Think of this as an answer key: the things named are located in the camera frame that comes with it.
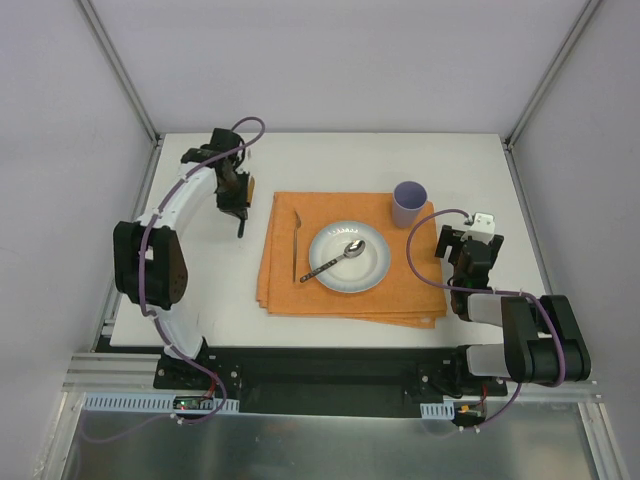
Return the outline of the lilac plastic cup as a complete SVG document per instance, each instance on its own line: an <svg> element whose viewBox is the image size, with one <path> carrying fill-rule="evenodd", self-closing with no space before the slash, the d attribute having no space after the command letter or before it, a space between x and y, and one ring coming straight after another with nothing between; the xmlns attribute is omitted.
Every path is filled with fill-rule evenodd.
<svg viewBox="0 0 640 480"><path fill-rule="evenodd" d="M399 183L392 193L392 221L397 228L408 228L428 201L426 189L415 181Z"/></svg>

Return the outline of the silver fork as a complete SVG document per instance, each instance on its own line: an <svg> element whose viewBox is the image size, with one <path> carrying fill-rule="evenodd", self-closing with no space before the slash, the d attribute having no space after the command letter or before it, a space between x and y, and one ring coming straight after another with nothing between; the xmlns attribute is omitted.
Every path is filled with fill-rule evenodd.
<svg viewBox="0 0 640 480"><path fill-rule="evenodd" d="M298 256L298 233L302 226L302 221L297 210L294 209L294 229L293 229L293 243L292 243L292 282L295 284L297 280L297 256Z"/></svg>

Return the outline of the orange cloth napkin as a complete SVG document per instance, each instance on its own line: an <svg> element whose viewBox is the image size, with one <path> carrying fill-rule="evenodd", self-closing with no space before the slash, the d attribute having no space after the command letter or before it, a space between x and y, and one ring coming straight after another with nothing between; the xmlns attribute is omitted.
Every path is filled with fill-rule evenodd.
<svg viewBox="0 0 640 480"><path fill-rule="evenodd" d="M302 226L298 233L297 274L310 271L309 247L324 227L357 221L375 228L387 241L391 266L373 288L355 294L338 293L311 279L292 282L294 209ZM407 264L407 229L392 221L390 193L277 192L265 238L256 299L273 315L346 317L415 328L431 328L447 314L442 289L421 282Z"/></svg>

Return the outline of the silver spoon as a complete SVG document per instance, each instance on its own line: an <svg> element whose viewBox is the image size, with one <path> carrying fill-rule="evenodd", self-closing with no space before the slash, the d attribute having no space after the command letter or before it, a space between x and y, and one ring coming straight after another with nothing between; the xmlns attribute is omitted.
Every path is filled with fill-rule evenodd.
<svg viewBox="0 0 640 480"><path fill-rule="evenodd" d="M354 241L352 241L351 243L349 243L348 245L345 246L342 254L340 254L337 257L335 257L335 258L329 260L328 262L322 264L318 268L315 268L314 270L312 270L308 274L302 276L299 279L299 281L301 283L305 283L308 280L310 280L310 279L316 277L317 275L325 272L326 270L332 268L333 266L335 266L337 263L341 262L342 260L357 258L359 255L361 255L364 252L365 249L366 249L366 242L363 239L354 240Z"/></svg>

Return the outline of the white blue-rimmed plate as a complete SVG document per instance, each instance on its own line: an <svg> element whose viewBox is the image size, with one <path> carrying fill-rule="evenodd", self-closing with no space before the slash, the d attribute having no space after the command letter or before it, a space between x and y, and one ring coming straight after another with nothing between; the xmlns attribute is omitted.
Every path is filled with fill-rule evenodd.
<svg viewBox="0 0 640 480"><path fill-rule="evenodd" d="M362 253L353 259L340 260L314 280L345 294L361 293L378 285L391 266L390 247L375 228L357 221L336 222L316 234L309 247L310 269L315 270L342 255L347 246L358 240L365 243Z"/></svg>

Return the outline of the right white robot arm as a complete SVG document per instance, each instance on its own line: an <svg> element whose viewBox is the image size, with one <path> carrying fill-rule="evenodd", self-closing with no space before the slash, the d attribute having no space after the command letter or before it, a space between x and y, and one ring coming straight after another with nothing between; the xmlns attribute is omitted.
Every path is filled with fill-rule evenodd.
<svg viewBox="0 0 640 480"><path fill-rule="evenodd" d="M497 294L489 287L503 240L496 235L483 242L449 225L441 229L435 256L453 266L447 281L452 311L463 321L498 326L503 336L498 346L468 347L467 360L449 371L450 385L470 395L486 376L508 375L518 383L545 386L586 380L591 358L566 296L532 300L521 293Z"/></svg>

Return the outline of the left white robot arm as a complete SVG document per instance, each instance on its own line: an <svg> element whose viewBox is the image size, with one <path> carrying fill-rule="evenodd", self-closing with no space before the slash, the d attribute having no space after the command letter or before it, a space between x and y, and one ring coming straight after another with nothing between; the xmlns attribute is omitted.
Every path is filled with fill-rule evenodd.
<svg viewBox="0 0 640 480"><path fill-rule="evenodd" d="M205 343L183 297L189 273L181 236L209 197L216 208L239 221L244 235L255 181L241 169L246 143L232 129L216 128L207 144L180 159L178 179L160 205L113 230L116 289L149 318L166 355L181 359L177 377L192 389L205 386L212 366L198 356Z"/></svg>

